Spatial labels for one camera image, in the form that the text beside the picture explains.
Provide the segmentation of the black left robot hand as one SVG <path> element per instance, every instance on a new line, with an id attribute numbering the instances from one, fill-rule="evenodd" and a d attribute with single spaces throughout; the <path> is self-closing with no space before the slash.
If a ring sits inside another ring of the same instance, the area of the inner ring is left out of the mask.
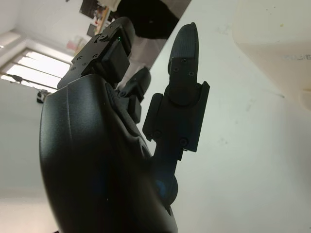
<path id="1" fill-rule="evenodd" d="M 151 75 L 139 70 L 122 89 L 133 23 L 121 17 L 74 57 L 43 103 L 39 156 L 61 233 L 175 233 L 171 205 L 177 162 L 195 152 L 209 85 L 197 82 L 199 38 L 184 25 L 171 50 L 169 84 L 153 95 L 142 131 L 141 102 Z"/>

